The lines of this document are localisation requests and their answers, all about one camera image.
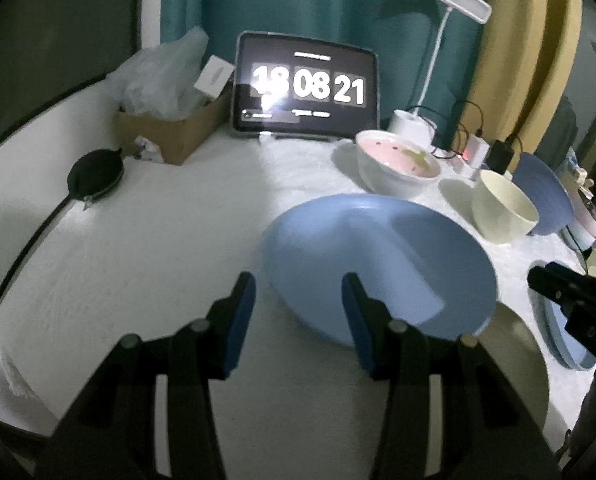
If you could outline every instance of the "white digit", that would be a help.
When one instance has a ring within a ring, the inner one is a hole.
[[[362,78],[356,79],[351,86],[355,88],[355,103],[361,105],[364,103],[364,81]]]
[[[258,78],[258,81],[253,84],[253,87],[258,94],[264,94],[267,92],[267,66],[260,65],[258,68],[256,68],[254,70],[254,77]]]
[[[271,70],[270,91],[277,97],[282,97],[289,93],[289,70],[286,67],[277,66]]]
[[[316,72],[313,75],[313,86],[311,88],[311,94],[316,99],[326,99],[331,94],[331,88],[329,88],[329,74],[327,72]]]
[[[347,95],[347,90],[351,86],[350,78],[348,78],[344,74],[340,74],[335,78],[334,84],[342,84],[342,88],[338,90],[334,95],[334,101],[340,101],[341,103],[351,102],[351,97]]]
[[[311,93],[313,86],[313,76],[306,68],[301,68],[293,76],[293,91],[298,97],[306,97]]]

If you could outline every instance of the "pale yellow cup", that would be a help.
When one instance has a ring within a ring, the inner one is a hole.
[[[536,206],[504,176],[482,170],[473,189],[473,219],[490,242],[506,244],[526,235],[538,223]]]

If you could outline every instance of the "yellow curtain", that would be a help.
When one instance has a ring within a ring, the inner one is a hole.
[[[582,0],[489,0],[469,99],[485,112],[484,138],[490,142],[517,134],[533,152],[547,130],[573,65]],[[467,107],[462,123],[479,125]]]

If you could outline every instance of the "teal curtain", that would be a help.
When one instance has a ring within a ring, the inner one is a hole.
[[[372,49],[380,66],[380,115],[415,104],[435,32],[444,14],[436,0],[162,0],[161,38],[173,41],[195,25],[209,34],[209,54],[232,61],[243,30],[298,34]],[[460,12],[447,24],[425,105],[450,116],[438,123],[435,144],[453,137],[478,57],[482,26]]]

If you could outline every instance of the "tablet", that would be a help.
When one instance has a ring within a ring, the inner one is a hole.
[[[269,32],[238,38],[231,109],[236,132],[352,138],[378,128],[372,51]]]

